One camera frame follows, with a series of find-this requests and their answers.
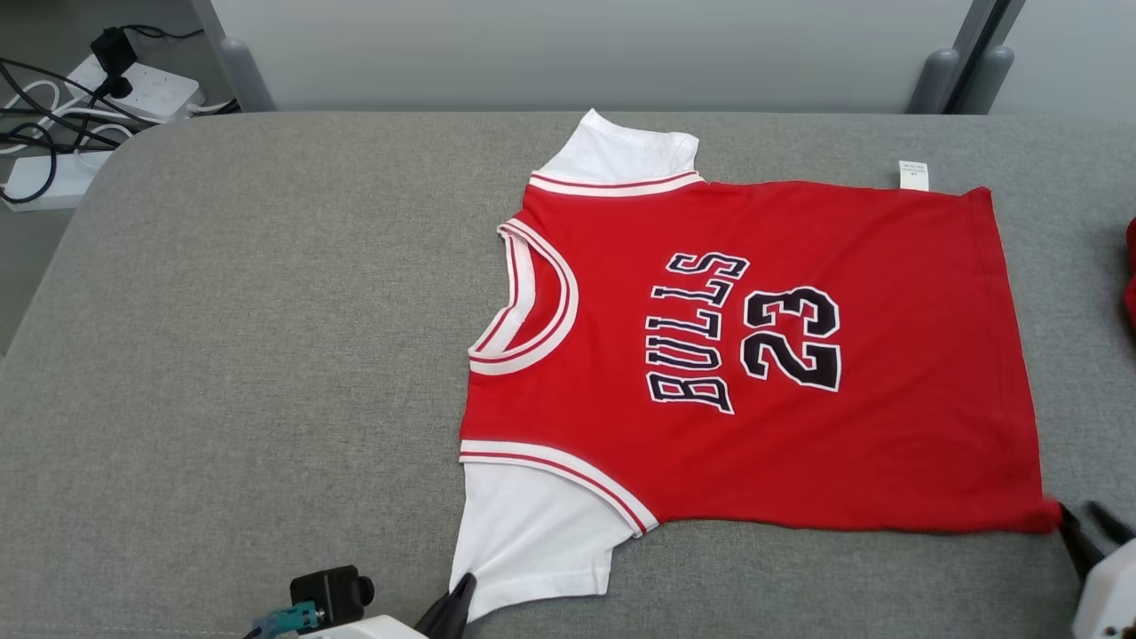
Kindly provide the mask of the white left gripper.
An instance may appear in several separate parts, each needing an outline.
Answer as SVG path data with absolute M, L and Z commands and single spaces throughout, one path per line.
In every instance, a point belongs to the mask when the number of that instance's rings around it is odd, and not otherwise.
M 309 634 L 298 634 L 296 639 L 462 639 L 476 590 L 477 578 L 467 572 L 454 587 L 454 596 L 446 592 L 432 603 L 431 608 L 415 622 L 415 630 L 393 616 L 381 615 L 344 626 L 314 628 Z

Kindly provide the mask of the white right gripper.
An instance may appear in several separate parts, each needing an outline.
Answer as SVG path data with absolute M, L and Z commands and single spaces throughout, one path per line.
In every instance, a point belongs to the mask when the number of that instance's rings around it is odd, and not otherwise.
M 1072 623 L 1075 639 L 1136 639 L 1136 526 L 1116 517 L 1094 499 L 1091 517 L 1104 537 L 1120 546 L 1104 555 L 1081 526 L 1080 518 L 1060 505 L 1059 534 L 1084 589 Z

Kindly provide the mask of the red Bulls 23 jersey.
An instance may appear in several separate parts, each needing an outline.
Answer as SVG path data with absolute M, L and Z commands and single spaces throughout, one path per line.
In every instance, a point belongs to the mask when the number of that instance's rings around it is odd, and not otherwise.
M 730 185 L 698 138 L 588 110 L 499 226 L 468 351 L 468 619 L 600 596 L 677 518 L 1049 533 L 991 193 Z

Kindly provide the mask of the red shorts with white stripe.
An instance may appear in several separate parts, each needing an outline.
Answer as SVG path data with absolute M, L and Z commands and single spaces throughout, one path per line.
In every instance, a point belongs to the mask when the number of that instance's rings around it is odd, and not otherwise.
M 1136 333 L 1136 216 L 1125 229 L 1125 247 L 1127 248 L 1128 282 L 1124 288 L 1124 310 Z

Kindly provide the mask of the grey partition foot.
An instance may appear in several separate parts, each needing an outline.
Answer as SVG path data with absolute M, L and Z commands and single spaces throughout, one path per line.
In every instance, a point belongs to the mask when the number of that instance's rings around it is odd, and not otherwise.
M 960 53 L 944 48 L 928 53 L 907 114 L 942 114 L 953 90 L 954 75 L 960 65 Z
M 1014 49 L 1011 47 L 993 47 L 982 53 L 966 82 L 955 113 L 988 114 L 1013 64 Z
M 243 113 L 276 113 L 264 76 L 245 42 L 225 38 L 217 44 L 222 65 Z

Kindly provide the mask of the white partition panel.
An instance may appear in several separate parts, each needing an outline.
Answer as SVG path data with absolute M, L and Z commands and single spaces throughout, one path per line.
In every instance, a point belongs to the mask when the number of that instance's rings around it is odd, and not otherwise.
M 999 0 L 190 5 L 276 113 L 900 114 L 935 50 L 960 53 L 954 91 Z
M 1136 0 L 1025 0 L 992 114 L 1136 124 Z

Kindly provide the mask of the white power strip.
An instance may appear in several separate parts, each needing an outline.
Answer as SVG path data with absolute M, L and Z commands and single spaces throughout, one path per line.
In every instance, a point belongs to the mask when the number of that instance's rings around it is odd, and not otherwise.
M 12 213 L 32 213 L 76 208 L 86 194 L 89 186 L 111 151 L 86 151 L 86 153 L 57 153 L 56 171 L 52 185 L 44 194 L 31 200 L 49 176 L 50 158 L 48 156 L 18 158 L 12 164 L 12 171 L 0 179 L 3 194 L 20 200 L 11 204 L 0 197 L 0 205 L 7 206 Z
M 124 78 L 130 81 L 130 93 L 124 98 L 108 96 L 105 101 L 99 102 L 100 108 L 112 105 L 143 121 L 174 122 L 186 121 L 197 106 L 204 105 L 204 92 L 195 80 L 142 63 L 131 65 L 124 73 Z M 69 74 L 67 89 L 72 97 L 80 98 L 84 93 L 74 86 L 75 83 L 97 90 L 105 80 L 106 73 L 97 63 L 97 57 L 89 53 Z

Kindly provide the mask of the black power adapter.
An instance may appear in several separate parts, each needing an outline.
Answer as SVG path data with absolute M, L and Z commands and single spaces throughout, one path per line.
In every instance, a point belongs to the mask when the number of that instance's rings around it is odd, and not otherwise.
M 92 97 L 102 99 L 109 96 L 112 99 L 122 99 L 130 96 L 133 85 L 125 74 L 137 64 L 137 53 L 130 44 L 125 30 L 105 28 L 99 38 L 91 42 L 91 51 L 105 73 L 101 85 L 93 91 Z

